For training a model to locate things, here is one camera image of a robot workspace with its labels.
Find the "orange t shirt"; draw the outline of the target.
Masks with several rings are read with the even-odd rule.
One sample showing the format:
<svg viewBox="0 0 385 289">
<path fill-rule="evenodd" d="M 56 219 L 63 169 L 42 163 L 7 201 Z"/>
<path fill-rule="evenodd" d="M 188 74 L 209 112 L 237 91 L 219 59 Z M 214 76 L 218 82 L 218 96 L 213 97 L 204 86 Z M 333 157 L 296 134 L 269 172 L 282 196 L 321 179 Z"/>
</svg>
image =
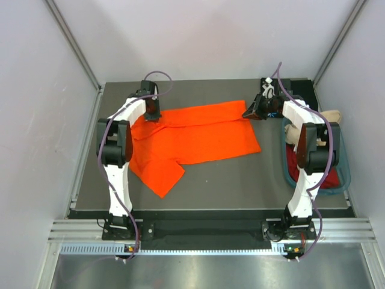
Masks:
<svg viewBox="0 0 385 289">
<path fill-rule="evenodd" d="M 245 101 L 164 110 L 157 122 L 143 116 L 131 127 L 130 170 L 160 198 L 183 177 L 184 165 L 261 152 Z"/>
</svg>

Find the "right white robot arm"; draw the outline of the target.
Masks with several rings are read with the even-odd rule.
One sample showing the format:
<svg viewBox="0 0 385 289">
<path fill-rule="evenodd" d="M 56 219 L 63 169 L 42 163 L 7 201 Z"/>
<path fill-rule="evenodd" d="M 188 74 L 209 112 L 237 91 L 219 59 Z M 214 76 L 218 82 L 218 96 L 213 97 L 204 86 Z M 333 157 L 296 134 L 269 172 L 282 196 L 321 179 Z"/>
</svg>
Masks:
<svg viewBox="0 0 385 289">
<path fill-rule="evenodd" d="M 295 238 L 310 226 L 318 190 L 331 168 L 339 163 L 340 126 L 311 109 L 302 97 L 291 96 L 280 79 L 277 82 L 278 89 L 273 86 L 272 78 L 262 80 L 261 92 L 242 117 L 266 120 L 272 114 L 279 114 L 300 130 L 296 145 L 299 177 L 280 224 L 285 237 Z"/>
</svg>

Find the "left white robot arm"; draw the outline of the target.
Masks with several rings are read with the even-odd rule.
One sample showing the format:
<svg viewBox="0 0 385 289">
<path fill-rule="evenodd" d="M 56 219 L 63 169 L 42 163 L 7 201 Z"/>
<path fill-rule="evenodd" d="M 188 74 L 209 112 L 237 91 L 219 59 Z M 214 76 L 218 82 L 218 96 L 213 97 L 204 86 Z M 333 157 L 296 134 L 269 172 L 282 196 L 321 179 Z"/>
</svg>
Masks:
<svg viewBox="0 0 385 289">
<path fill-rule="evenodd" d="M 138 235 L 131 215 L 133 206 L 129 196 L 128 168 L 134 150 L 131 127 L 141 116 L 149 121 L 161 117 L 158 86 L 146 79 L 117 112 L 97 121 L 97 160 L 102 176 L 107 178 L 110 195 L 103 240 L 134 240 Z"/>
</svg>

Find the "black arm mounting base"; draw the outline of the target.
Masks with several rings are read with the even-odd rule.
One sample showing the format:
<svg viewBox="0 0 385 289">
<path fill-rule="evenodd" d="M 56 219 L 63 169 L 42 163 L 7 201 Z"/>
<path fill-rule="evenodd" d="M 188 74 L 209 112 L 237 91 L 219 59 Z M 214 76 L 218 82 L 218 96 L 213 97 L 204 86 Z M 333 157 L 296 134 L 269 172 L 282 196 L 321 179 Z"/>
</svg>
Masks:
<svg viewBox="0 0 385 289">
<path fill-rule="evenodd" d="M 307 228 L 285 229 L 282 210 L 137 210 L 142 249 L 266 249 L 270 241 L 310 241 Z"/>
</svg>

